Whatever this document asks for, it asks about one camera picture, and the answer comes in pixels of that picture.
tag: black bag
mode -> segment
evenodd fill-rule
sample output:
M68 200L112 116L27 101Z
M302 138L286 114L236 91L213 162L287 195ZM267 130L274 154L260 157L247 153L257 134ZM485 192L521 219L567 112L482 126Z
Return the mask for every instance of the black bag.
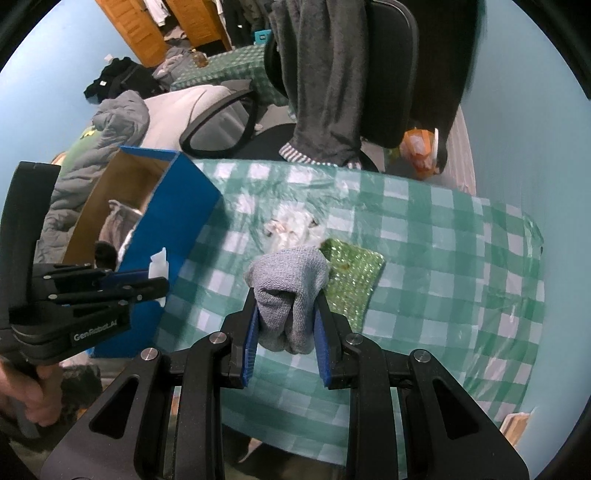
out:
M96 95L102 102L107 98L117 98L126 90L135 90L144 99L164 93L149 69L125 57L114 59L107 65L100 77L86 88L84 95L86 98Z

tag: green checkered tablecloth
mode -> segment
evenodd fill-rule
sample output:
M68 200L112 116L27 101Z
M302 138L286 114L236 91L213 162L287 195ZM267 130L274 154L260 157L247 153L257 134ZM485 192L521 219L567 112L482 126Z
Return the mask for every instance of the green checkered tablecloth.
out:
M267 78L264 54L264 45L251 45L215 55L206 67L198 68L190 63L170 89L175 91L195 85L219 85L225 80L251 79L261 103L287 105L287 98Z
M242 308L242 274L270 243L263 224L279 205L300 205L327 237L386 259L364 335L393 351L431 351L497 422L519 409L544 318L543 239L527 215L383 174L279 162L197 165L223 201L168 299L160 348L188 348ZM290 452L345 461L349 393L323 388L314 352L259 347L249 387L222 395L227 425ZM395 394L393 402L398 409Z

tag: cardboard box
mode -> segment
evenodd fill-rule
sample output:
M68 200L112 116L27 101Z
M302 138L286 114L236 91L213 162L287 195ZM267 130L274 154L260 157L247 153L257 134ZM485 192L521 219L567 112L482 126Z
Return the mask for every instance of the cardboard box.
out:
M122 147L111 160L86 202L63 262L94 262L95 242L109 215L109 200L139 209L120 271L146 269L150 256L166 248L169 282L195 245L199 232L221 197L217 188L180 152ZM133 357L152 345L163 309L156 301L137 304L131 330L94 348L97 357Z

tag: wooden cabinet door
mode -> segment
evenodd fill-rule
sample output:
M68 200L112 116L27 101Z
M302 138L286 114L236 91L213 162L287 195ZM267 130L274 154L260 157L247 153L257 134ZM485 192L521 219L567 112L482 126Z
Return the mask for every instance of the wooden cabinet door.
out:
M142 0L96 0L105 15L146 67L164 61L168 46Z
M193 47L222 38L203 1L209 0L167 0Z

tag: table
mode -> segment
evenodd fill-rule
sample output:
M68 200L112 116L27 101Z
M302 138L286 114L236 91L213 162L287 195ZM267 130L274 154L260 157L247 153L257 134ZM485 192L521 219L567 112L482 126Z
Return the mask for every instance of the table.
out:
M264 45L252 45L215 55L206 67L198 68L190 62L170 89L174 91L195 85L219 85L226 80L251 79L252 88L259 94L261 103L287 105L287 98L267 78L264 55Z
M160 348L188 348L242 308L242 274L268 248L263 224L280 204L300 203L328 238L387 261L364 335L393 351L431 351L497 422L519 410L544 318L543 239L527 215L383 174L287 162L197 165L223 202L168 299ZM393 401L398 408L396 395ZM224 423L236 430L299 455L345 461L349 393L323 388L314 352L259 347L249 387L224 390L222 405ZM397 432L401 440L399 416ZM403 449L398 453L403 467Z

